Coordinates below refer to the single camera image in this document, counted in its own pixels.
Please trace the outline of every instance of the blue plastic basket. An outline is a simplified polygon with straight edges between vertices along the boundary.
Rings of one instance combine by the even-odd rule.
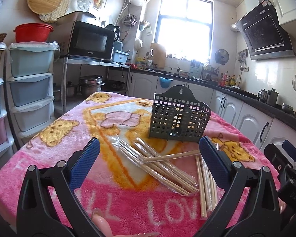
[[[171,81],[173,81],[173,79],[160,77],[160,86],[162,88],[169,88]]]

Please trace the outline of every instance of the microwave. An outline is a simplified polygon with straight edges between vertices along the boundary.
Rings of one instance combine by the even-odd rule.
[[[49,41],[56,41],[60,57],[112,60],[115,31],[82,21],[71,21],[54,27]]]

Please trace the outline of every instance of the bottle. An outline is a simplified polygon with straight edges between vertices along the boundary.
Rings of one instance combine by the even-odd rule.
[[[218,78],[218,86],[221,86],[222,85],[222,81],[223,81],[223,77],[224,77],[224,75],[223,75],[223,73],[221,73],[220,74],[220,77]]]
[[[225,86],[229,86],[229,85],[230,85],[230,76],[228,75],[225,80]]]
[[[234,86],[236,84],[236,79],[234,77],[234,75],[232,75],[231,79],[230,79],[230,85]]]
[[[241,76],[239,75],[236,80],[236,87],[239,87]]]

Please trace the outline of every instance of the person's finger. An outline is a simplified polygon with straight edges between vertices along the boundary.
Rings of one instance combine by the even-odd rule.
[[[103,213],[99,208],[93,210],[91,220],[106,237],[113,236],[111,227],[105,218],[103,218]]]

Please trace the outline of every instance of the kettle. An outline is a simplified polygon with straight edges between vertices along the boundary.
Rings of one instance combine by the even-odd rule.
[[[259,101],[261,102],[266,102],[267,100],[267,91],[265,89],[261,89],[259,92],[258,92],[258,97],[259,97]]]
[[[112,30],[112,31],[115,32],[115,38],[114,38],[114,41],[117,41],[117,40],[119,39],[119,37],[120,37],[120,33],[121,33],[121,31],[120,31],[120,27],[118,27],[118,26],[114,26],[113,24],[109,24],[109,25],[107,25],[105,28],[108,29],[108,30]]]
[[[276,92],[274,88],[272,88],[272,90],[268,90],[266,103],[268,105],[275,106],[277,97],[278,97],[278,92]]]

